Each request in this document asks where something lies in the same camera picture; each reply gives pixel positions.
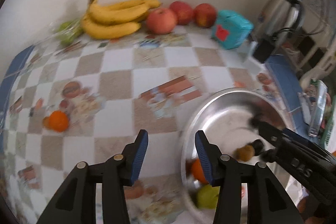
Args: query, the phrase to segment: green apple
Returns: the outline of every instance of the green apple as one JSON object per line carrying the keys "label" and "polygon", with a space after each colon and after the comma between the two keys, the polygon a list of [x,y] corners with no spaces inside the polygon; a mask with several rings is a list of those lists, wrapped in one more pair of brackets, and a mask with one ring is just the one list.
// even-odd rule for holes
{"label": "green apple", "polygon": [[220,187],[212,187],[210,184],[203,186],[197,193],[197,207],[216,209]]}
{"label": "green apple", "polygon": [[62,31],[65,32],[58,35],[58,39],[60,40],[62,47],[70,46],[72,42],[74,42],[74,40],[83,33],[82,27],[76,20],[63,22],[58,28],[58,32]]}
{"label": "green apple", "polygon": [[63,22],[63,23],[58,27],[57,32],[61,32],[61,31],[65,30],[65,29],[68,28],[72,23],[73,23],[73,21]]}

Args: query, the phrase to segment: apple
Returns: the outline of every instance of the apple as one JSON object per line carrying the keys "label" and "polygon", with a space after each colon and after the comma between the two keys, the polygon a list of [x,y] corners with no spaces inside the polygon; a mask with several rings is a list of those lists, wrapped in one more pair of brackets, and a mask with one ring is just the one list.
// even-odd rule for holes
{"label": "apple", "polygon": [[172,10],[177,16],[178,25],[187,25],[191,22],[194,17],[194,10],[192,7],[183,1],[175,1],[170,6],[169,9]]}
{"label": "apple", "polygon": [[147,28],[155,34],[170,33],[177,24],[177,16],[167,8],[158,8],[152,11],[146,20]]}
{"label": "apple", "polygon": [[203,186],[196,196],[197,207],[216,209],[220,187],[212,187],[210,184]]}
{"label": "apple", "polygon": [[210,28],[215,24],[217,10],[208,3],[202,3],[195,7],[194,17],[199,27]]}

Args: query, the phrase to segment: screw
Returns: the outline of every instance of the screw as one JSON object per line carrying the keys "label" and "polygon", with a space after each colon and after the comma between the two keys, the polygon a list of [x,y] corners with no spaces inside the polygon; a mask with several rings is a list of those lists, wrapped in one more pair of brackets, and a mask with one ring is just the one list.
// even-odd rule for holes
{"label": "screw", "polygon": [[84,161],[81,161],[81,162],[77,163],[77,168],[78,169],[83,169],[85,166],[86,166],[86,162],[84,162]]}
{"label": "screw", "polygon": [[265,162],[263,162],[263,161],[258,161],[258,166],[260,167],[260,168],[266,168],[266,163]]}
{"label": "screw", "polygon": [[124,156],[122,154],[116,154],[114,155],[114,160],[122,160],[124,158]]}
{"label": "screw", "polygon": [[229,161],[230,160],[230,156],[226,155],[226,154],[223,154],[223,155],[221,155],[220,159],[223,160],[223,161]]}

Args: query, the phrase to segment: red label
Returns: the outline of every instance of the red label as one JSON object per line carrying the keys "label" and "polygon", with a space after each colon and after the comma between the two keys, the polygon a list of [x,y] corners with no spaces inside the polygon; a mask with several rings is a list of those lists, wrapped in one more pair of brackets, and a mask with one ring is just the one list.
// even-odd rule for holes
{"label": "red label", "polygon": [[228,30],[223,29],[221,25],[217,25],[217,30],[216,30],[215,35],[219,40],[224,41],[229,34],[230,33]]}

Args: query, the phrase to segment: orange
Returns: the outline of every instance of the orange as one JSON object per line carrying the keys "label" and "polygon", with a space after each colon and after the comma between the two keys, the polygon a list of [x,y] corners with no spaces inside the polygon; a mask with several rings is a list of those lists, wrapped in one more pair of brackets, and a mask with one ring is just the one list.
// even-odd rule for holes
{"label": "orange", "polygon": [[208,181],[205,179],[201,162],[199,159],[195,160],[195,162],[192,164],[191,173],[193,174],[194,178],[199,180],[201,183],[209,184]]}
{"label": "orange", "polygon": [[46,128],[46,129],[51,129],[49,126],[49,116],[44,117],[42,120],[42,125]]}
{"label": "orange", "polygon": [[56,110],[49,116],[49,127],[57,132],[63,132],[69,127],[68,116],[60,111]]}

